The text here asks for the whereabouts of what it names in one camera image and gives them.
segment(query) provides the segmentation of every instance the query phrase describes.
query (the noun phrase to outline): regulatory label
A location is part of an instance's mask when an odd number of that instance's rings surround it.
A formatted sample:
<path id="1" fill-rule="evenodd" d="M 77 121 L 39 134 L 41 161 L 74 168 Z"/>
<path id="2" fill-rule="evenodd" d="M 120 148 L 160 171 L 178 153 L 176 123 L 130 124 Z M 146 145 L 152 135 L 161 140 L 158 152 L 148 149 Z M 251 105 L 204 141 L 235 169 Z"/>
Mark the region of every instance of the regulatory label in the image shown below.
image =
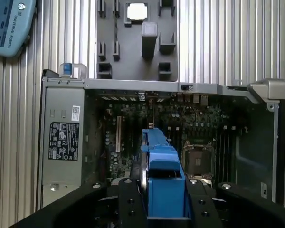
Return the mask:
<path id="1" fill-rule="evenodd" d="M 58 123 L 50 125 L 48 159 L 77 161 L 79 147 L 79 124 Z"/>
<path id="2" fill-rule="evenodd" d="M 80 117 L 80 106 L 73 106 L 72 108 L 72 121 L 79 122 Z"/>

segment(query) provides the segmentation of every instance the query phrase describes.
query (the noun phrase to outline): sticker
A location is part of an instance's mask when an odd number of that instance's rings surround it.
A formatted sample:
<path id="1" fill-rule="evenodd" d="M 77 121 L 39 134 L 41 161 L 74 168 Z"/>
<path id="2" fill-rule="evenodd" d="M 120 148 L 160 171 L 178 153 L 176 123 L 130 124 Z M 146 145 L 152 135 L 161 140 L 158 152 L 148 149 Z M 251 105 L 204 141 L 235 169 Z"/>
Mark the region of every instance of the sticker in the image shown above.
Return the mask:
<path id="1" fill-rule="evenodd" d="M 267 199 L 267 185 L 265 183 L 261 183 L 261 196 Z"/>
<path id="2" fill-rule="evenodd" d="M 79 122 L 80 117 L 80 106 L 73 106 L 72 108 L 72 121 Z"/>
<path id="3" fill-rule="evenodd" d="M 79 150 L 79 124 L 58 123 L 50 125 L 48 159 L 77 161 Z"/>

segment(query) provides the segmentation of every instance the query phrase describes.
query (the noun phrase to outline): gray plastic bracket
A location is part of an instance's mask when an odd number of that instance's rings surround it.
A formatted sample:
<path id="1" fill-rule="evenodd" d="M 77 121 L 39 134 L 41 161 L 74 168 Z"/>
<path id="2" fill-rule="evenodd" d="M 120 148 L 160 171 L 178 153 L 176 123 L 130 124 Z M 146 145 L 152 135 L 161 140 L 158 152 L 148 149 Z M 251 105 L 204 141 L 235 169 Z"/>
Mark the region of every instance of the gray plastic bracket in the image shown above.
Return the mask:
<path id="1" fill-rule="evenodd" d="M 285 100 L 285 80 L 263 79 L 251 83 L 248 88 L 266 103 L 279 103 Z"/>

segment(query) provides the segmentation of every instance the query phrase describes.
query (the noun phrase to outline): blue latch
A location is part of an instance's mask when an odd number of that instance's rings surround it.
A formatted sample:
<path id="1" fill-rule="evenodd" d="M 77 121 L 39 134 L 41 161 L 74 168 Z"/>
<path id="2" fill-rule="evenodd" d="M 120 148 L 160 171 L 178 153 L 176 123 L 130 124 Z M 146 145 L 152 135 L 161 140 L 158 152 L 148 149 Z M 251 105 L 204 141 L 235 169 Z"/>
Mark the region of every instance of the blue latch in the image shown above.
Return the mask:
<path id="1" fill-rule="evenodd" d="M 148 216 L 184 217 L 186 178 L 177 151 L 158 128 L 143 130 L 143 136 L 147 145 L 141 150 L 149 154 Z"/>
<path id="2" fill-rule="evenodd" d="M 63 75 L 72 75 L 72 64 L 71 63 L 63 64 Z"/>

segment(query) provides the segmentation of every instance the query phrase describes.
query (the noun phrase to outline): barcode sticker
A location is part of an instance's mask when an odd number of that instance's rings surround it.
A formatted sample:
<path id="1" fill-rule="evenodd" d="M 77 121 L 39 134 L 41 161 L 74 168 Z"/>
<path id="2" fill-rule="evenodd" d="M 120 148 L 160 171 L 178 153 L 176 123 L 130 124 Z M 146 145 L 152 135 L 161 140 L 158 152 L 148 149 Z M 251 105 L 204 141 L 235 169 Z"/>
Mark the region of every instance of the barcode sticker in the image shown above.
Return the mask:
<path id="1" fill-rule="evenodd" d="M 53 153 L 53 159 L 56 159 L 56 157 L 57 157 L 57 151 L 56 151 L 56 150 L 53 150 L 52 153 Z"/>
<path id="2" fill-rule="evenodd" d="M 72 109 L 72 121 L 79 122 L 80 117 L 80 106 L 73 106 Z"/>

